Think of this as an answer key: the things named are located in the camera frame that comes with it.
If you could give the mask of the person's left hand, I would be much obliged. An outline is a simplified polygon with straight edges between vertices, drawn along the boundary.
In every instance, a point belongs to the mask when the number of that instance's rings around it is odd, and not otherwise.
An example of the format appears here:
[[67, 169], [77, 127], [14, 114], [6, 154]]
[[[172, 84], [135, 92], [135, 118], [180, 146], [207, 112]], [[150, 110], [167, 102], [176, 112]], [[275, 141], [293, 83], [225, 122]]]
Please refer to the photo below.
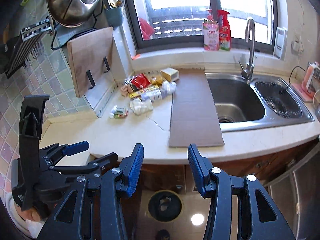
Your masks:
[[20, 216], [24, 220], [31, 220], [33, 222], [40, 222], [42, 220], [42, 217], [34, 208], [29, 209], [29, 210], [25, 210], [25, 211], [21, 211]]

